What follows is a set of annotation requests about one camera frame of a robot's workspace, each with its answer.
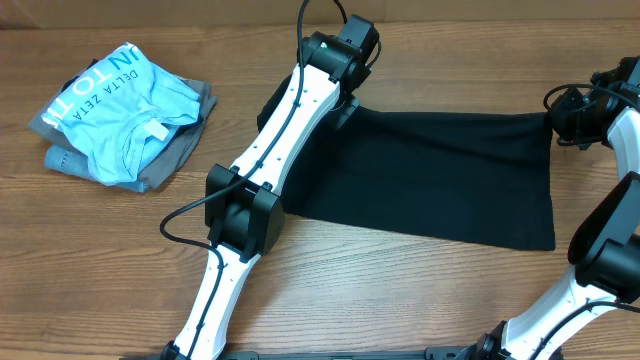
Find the black t-shirt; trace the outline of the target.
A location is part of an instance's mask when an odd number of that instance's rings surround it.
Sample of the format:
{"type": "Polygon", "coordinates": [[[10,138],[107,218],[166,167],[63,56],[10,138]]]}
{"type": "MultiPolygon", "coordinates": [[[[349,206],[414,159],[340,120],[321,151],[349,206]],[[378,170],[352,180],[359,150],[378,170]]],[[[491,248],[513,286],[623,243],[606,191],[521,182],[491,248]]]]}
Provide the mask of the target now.
{"type": "Polygon", "coordinates": [[[380,112],[319,124],[284,182],[306,218],[517,250],[556,247],[540,113],[380,112]]]}

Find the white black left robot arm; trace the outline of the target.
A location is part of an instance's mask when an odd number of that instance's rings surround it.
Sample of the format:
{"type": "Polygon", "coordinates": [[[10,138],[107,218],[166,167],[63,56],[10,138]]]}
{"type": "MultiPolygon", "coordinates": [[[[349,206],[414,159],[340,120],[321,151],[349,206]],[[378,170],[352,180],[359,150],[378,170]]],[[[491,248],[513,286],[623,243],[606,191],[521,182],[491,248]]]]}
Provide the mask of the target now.
{"type": "Polygon", "coordinates": [[[380,54],[376,31],[316,32],[298,41],[297,64],[263,109],[266,118],[250,147],[230,167],[209,171],[203,198],[167,215],[168,223],[198,206],[209,229],[208,258],[188,319],[162,350],[163,359],[217,359],[250,271],[266,255],[285,221],[280,195],[286,177],[315,128],[343,122],[358,106],[353,92],[380,54]]]}

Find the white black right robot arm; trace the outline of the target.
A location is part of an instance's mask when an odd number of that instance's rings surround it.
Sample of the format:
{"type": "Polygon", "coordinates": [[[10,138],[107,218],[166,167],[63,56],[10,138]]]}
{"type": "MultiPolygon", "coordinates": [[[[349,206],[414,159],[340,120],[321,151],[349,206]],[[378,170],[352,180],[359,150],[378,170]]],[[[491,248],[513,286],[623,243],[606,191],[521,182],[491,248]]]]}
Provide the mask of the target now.
{"type": "Polygon", "coordinates": [[[619,182],[574,234],[569,267],[521,315],[501,322],[460,359],[558,359],[562,345],[597,317],[637,311],[639,297],[639,88],[591,85],[582,116],[603,126],[619,182]]]}

